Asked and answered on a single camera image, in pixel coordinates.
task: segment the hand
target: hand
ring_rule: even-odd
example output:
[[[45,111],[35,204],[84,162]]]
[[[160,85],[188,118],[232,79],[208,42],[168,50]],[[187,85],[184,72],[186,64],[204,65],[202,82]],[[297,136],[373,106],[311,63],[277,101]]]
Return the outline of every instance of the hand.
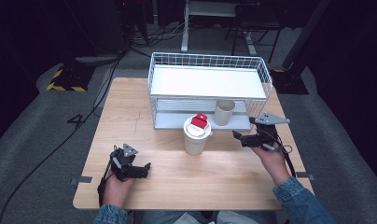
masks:
[[[260,157],[264,168],[272,177],[275,186],[290,178],[283,152],[265,151],[260,147],[252,147],[252,150]]]
[[[122,208],[136,179],[126,178],[124,182],[121,182],[115,175],[109,174],[109,176],[106,181],[103,203]]]

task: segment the red object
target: red object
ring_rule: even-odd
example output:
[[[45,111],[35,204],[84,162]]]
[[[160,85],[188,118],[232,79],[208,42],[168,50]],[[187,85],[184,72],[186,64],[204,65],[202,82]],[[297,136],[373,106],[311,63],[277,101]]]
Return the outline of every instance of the red object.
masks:
[[[208,125],[207,121],[208,117],[204,114],[197,114],[194,118],[191,120],[191,124],[200,127],[202,129],[205,129],[205,127]]]

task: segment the wire rack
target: wire rack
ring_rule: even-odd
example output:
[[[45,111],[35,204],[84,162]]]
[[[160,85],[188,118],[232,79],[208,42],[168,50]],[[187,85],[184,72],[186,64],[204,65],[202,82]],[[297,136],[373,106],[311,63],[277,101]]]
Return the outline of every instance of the wire rack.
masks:
[[[184,121],[204,113],[213,130],[249,131],[272,92],[272,80],[259,57],[154,52],[148,90],[155,129],[182,129]],[[226,126],[212,116],[216,100],[229,99],[235,108]]]

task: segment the person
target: person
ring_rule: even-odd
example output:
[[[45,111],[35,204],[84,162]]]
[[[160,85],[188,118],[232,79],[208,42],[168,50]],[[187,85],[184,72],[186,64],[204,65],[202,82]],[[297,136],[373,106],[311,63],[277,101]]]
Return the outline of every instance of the person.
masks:
[[[265,151],[259,147],[252,150],[260,157],[275,185],[273,193],[285,209],[290,223],[337,223],[315,196],[306,189],[286,168],[282,152]],[[125,224],[127,212],[122,209],[135,179],[119,181],[111,175],[106,182],[104,204],[101,206],[94,224]],[[141,224],[203,224],[203,223],[276,223],[272,211],[221,211],[211,218],[202,216],[199,211],[138,211]]]

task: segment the black chair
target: black chair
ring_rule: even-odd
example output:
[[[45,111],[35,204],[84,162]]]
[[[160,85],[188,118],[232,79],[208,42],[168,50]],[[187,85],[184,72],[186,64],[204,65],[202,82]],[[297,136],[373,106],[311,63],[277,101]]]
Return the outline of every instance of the black chair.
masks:
[[[258,41],[256,41],[256,46],[272,46],[271,55],[268,60],[268,63],[270,63],[276,47],[276,43],[278,41],[278,37],[283,28],[280,22],[280,17],[274,9],[274,5],[267,3],[267,0],[265,0],[264,2],[244,1],[244,3],[241,3],[240,5],[237,5],[235,7],[235,20],[232,27],[234,26],[235,34],[231,55],[234,55],[239,33],[250,35],[251,32],[262,32],[263,35],[259,38]],[[232,27],[230,27],[224,39],[227,39]],[[260,41],[269,31],[276,31],[276,36],[273,43],[260,43]]]

